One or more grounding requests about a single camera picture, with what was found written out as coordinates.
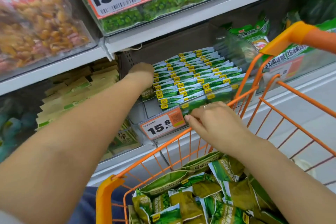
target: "shopping cart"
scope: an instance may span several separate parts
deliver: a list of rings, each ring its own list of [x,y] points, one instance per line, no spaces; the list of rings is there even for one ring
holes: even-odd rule
[[[256,58],[251,63],[248,71],[246,72],[246,76],[239,87],[235,99],[231,101],[228,106],[231,107],[236,113],[243,118],[247,107],[254,96],[255,91],[258,89],[259,82],[262,78],[263,67],[274,57],[279,55],[284,49],[286,49],[291,43],[296,44],[305,44],[312,46],[314,48],[326,50],[332,53],[336,53],[336,35],[333,33],[328,33],[324,31],[318,30],[316,27],[307,25],[303,22],[297,22],[292,25],[289,29],[284,31],[281,35],[279,35],[274,41],[268,44],[264,49],[262,49],[261,53],[259,53]],[[241,91],[244,87],[245,82],[250,76],[251,71],[253,70],[255,64],[257,64],[258,60],[264,55],[270,55],[267,60],[263,62],[261,67],[259,68],[255,80],[252,84],[252,87],[249,91],[241,95]],[[275,126],[273,131],[267,137],[267,140],[271,138],[274,132],[279,128],[280,124],[286,120],[290,122],[295,128],[292,133],[285,140],[283,140],[280,145],[278,145],[278,149],[281,150],[286,142],[293,137],[293,135],[297,131],[301,131],[305,135],[307,135],[310,140],[309,142],[300,148],[295,154],[293,154],[290,159],[294,159],[299,154],[302,154],[304,151],[308,150],[313,144],[317,144],[325,151],[326,158],[319,160],[317,163],[313,163],[305,168],[305,172],[311,172],[312,170],[320,167],[322,165],[327,165],[333,158],[336,157],[336,152],[332,150],[330,147],[325,145],[321,140],[317,137],[309,133],[306,129],[297,124],[294,120],[289,118],[283,112],[278,110],[275,106],[265,100],[265,96],[267,92],[270,90],[271,86],[277,84],[280,87],[284,87],[288,91],[297,95],[301,99],[309,102],[314,105],[318,109],[327,113],[328,115],[336,118],[336,112],[329,109],[328,107],[323,106],[317,101],[311,99],[310,97],[302,94],[301,92],[295,90],[294,88],[288,86],[284,82],[278,80],[280,75],[277,74],[268,82],[266,89],[263,95],[259,98],[259,102],[256,105],[256,108],[248,121],[247,126],[249,127],[253,122],[255,122],[254,118],[256,116],[257,111],[260,106],[268,106],[269,112],[263,121],[261,121],[259,128],[256,131],[256,134],[259,133],[260,129],[265,124],[265,121],[270,116],[271,112],[276,112],[281,116],[279,123]],[[238,103],[243,103],[239,110],[237,108]],[[124,171],[117,175],[112,175],[99,186],[97,194],[96,194],[96,223],[97,224],[111,224],[112,222],[125,222],[128,224],[128,215],[127,215],[127,205],[126,205],[126,197],[129,194],[132,194],[136,188],[142,187],[146,184],[151,183],[153,180],[159,178],[161,175],[166,174],[167,172],[178,169],[183,164],[188,161],[201,157],[207,153],[213,151],[213,147],[208,145],[203,139],[198,137],[191,128],[185,130],[180,133],[178,136],[172,138],[170,141],[162,144],[153,152],[148,154],[147,156],[141,158],[136,163],[132,164],[130,167],[126,168]],[[336,183],[336,180],[330,180],[325,182],[326,186]],[[123,198],[123,205],[117,205],[111,203],[111,194],[112,192],[119,186],[127,188],[128,191],[125,193]],[[112,217],[112,209],[113,207],[121,207],[124,209],[125,218],[124,219],[113,219]]]

